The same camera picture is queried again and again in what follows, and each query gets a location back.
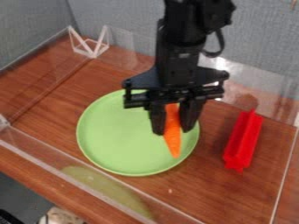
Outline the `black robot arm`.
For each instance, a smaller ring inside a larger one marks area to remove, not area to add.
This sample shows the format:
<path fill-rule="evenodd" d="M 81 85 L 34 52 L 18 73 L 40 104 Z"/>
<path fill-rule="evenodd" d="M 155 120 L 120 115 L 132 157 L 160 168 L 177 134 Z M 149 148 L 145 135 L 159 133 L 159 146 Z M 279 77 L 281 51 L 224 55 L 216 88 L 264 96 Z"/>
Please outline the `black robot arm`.
<path fill-rule="evenodd" d="M 229 73 L 199 66 L 199 57 L 215 58 L 221 51 L 204 49 L 213 34 L 224 46 L 221 28 L 231 24 L 231 0 L 163 0 L 164 15 L 157 21 L 155 62 L 149 70 L 123 81 L 124 107 L 148 111 L 152 132 L 165 132 L 165 106 L 177 103 L 179 125 L 189 131 L 205 101 L 224 95 Z"/>

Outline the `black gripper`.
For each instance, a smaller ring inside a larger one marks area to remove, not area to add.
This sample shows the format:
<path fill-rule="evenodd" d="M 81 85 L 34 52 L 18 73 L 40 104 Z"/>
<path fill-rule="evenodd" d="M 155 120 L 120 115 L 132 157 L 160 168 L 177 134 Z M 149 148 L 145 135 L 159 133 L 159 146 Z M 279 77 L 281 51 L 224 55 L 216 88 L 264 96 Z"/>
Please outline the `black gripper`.
<path fill-rule="evenodd" d="M 124 108 L 149 109 L 152 131 L 164 134 L 165 106 L 180 103 L 181 131 L 192 130 L 205 100 L 223 96 L 223 82 L 229 78 L 224 70 L 199 66 L 201 47 L 157 46 L 153 66 L 123 81 Z"/>

